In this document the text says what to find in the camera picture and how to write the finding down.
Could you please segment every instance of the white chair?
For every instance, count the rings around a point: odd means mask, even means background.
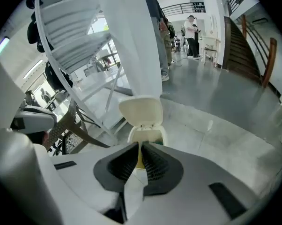
[[[205,37],[202,36],[202,49],[203,49],[203,57],[202,62],[205,64],[207,52],[212,52],[213,61],[215,63],[218,55],[218,44],[219,40],[215,37]]]

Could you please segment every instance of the metal frame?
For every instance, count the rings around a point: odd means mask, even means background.
[[[120,72],[122,70],[122,65],[120,65],[120,67],[118,68],[118,71],[117,71],[117,74],[116,74],[116,78],[114,80],[114,83],[112,85],[112,88],[111,88],[111,91],[109,93],[109,96],[108,96],[108,100],[107,100],[107,104],[105,106],[105,112],[107,113],[108,112],[108,109],[109,109],[109,106],[110,106],[110,102],[111,102],[111,98],[112,98],[112,93],[114,92],[115,90],[115,87],[116,87],[116,84],[117,84],[117,80],[118,78],[120,77]]]
[[[194,6],[203,6],[203,8],[195,8]],[[168,7],[162,8],[162,11],[165,16],[184,14],[184,13],[205,13],[206,7],[203,1],[201,2],[185,2],[180,4],[171,5]]]
[[[246,21],[245,15],[242,15],[240,18],[237,18],[237,21],[241,23],[242,30],[245,31],[245,34],[243,33],[243,36],[246,36],[246,34],[249,35],[249,37],[252,39],[255,47],[257,48],[261,56],[261,59],[265,66],[265,72],[262,76],[262,86],[265,88],[267,87],[269,83],[269,80],[270,80],[270,77],[271,77],[271,74],[274,68],[276,51],[277,51],[277,41],[276,39],[271,37],[270,46],[268,46],[265,40],[262,38],[262,36],[254,28],[254,26],[251,23]]]
[[[49,44],[47,42],[46,36],[45,36],[45,27],[44,27],[44,24],[42,22],[39,0],[35,0],[35,13],[36,13],[37,28],[38,28],[38,32],[39,32],[39,35],[40,35],[40,39],[41,39],[43,48],[45,50],[45,54],[46,54],[49,62],[51,63],[51,66],[52,66],[54,72],[56,73],[58,79],[61,81],[61,83],[65,87],[66,91],[75,100],[75,102],[78,104],[78,106],[81,109],[83,109],[85,111],[85,113],[96,124],[98,124],[104,132],[106,132],[113,139],[114,144],[117,144],[118,143],[117,137],[103,124],[103,121],[99,120],[95,116],[95,114],[90,111],[90,109],[86,106],[86,104],[79,99],[79,97],[76,95],[74,90],[69,86],[67,80],[64,78],[63,74],[61,73],[60,68],[59,68],[60,67],[59,62],[56,61],[56,59],[53,57],[52,52],[51,52],[50,47],[49,47]],[[111,97],[112,93],[113,93],[113,90],[110,91],[109,97]]]

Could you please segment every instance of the staircase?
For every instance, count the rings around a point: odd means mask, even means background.
[[[261,83],[258,65],[242,32],[230,18],[226,17],[225,22],[225,68]]]

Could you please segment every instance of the wooden handrail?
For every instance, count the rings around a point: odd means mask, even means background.
[[[229,17],[224,17],[225,26],[225,45],[224,45],[224,57],[223,57],[223,69],[228,69],[228,61],[230,57],[231,47],[231,20]]]
[[[263,82],[262,82],[262,86],[264,88],[267,87],[272,71],[273,71],[274,62],[276,58],[276,50],[277,50],[277,41],[272,37],[270,38],[269,57],[268,57],[268,62],[267,62],[267,66],[264,72]]]
[[[246,17],[244,14],[242,15],[242,33],[246,39]]]

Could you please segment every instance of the fluorescent light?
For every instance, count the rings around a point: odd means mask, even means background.
[[[28,73],[23,77],[23,79],[26,79],[28,77],[28,75],[30,75],[30,73],[41,63],[43,62],[43,60],[40,60],[38,63],[36,63],[29,71]]]
[[[8,37],[5,37],[1,43],[0,43],[0,53],[1,51],[5,48],[5,46],[8,44],[8,42],[10,41],[10,39]]]

